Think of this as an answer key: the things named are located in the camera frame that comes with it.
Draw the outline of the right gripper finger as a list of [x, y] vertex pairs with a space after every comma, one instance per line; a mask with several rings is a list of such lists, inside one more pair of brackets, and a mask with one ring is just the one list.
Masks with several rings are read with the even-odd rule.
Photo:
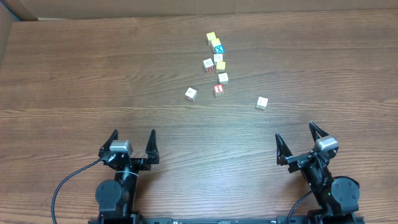
[[308, 126], [315, 142], [320, 138], [328, 136], [328, 133], [319, 128], [313, 121], [309, 122]]
[[286, 145], [285, 141], [281, 137], [279, 133], [275, 134], [275, 140], [277, 145], [277, 159], [290, 159], [293, 157], [292, 152], [289, 147]]

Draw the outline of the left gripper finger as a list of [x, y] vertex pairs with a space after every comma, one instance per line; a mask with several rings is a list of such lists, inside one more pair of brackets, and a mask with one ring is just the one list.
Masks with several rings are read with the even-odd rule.
[[118, 130], [115, 129], [113, 133], [110, 135], [109, 139], [102, 145], [100, 148], [100, 152], [109, 151], [110, 145], [114, 140], [118, 140]]
[[158, 156], [159, 151], [157, 148], [156, 131], [153, 129], [150, 133], [149, 140], [146, 146], [146, 154], [148, 156]]

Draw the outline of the white ladybug wooden block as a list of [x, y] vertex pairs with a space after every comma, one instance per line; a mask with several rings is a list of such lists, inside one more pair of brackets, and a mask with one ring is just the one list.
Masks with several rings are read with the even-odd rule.
[[268, 99], [264, 97], [259, 97], [256, 103], [256, 108], [265, 110], [268, 104]]

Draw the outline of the white block blue D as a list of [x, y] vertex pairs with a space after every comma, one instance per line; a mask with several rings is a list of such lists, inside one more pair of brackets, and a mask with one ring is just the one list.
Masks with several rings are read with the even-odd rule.
[[189, 87], [188, 90], [185, 92], [185, 98], [190, 101], [194, 101], [196, 97], [197, 91]]

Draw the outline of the red I wooden block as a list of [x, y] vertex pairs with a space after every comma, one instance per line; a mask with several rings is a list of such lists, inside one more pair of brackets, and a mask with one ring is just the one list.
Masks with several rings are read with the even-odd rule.
[[217, 84], [213, 87], [215, 97], [223, 96], [224, 95], [224, 86], [223, 84]]

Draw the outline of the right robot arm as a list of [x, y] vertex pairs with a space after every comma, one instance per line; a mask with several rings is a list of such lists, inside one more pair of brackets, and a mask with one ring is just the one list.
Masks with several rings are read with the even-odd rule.
[[338, 141], [332, 135], [319, 128], [314, 122], [308, 124], [314, 147], [310, 152], [294, 156], [280, 134], [275, 135], [277, 146], [277, 164], [287, 166], [290, 173], [300, 171], [310, 191], [302, 196], [290, 209], [284, 223], [290, 223], [298, 205], [313, 195], [319, 209], [310, 210], [302, 223], [363, 223], [356, 218], [359, 210], [360, 184], [347, 176], [333, 176], [328, 169], [330, 160], [339, 149]]

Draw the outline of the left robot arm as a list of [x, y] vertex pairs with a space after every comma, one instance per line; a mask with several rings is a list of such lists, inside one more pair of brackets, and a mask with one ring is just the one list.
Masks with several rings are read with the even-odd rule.
[[134, 210], [140, 171], [151, 170], [160, 161], [155, 130], [150, 133], [145, 158], [132, 157], [133, 149], [128, 140], [118, 139], [114, 130], [99, 150], [100, 161], [114, 169], [114, 178], [103, 181], [96, 188], [99, 205], [99, 223], [145, 223], [140, 212]]

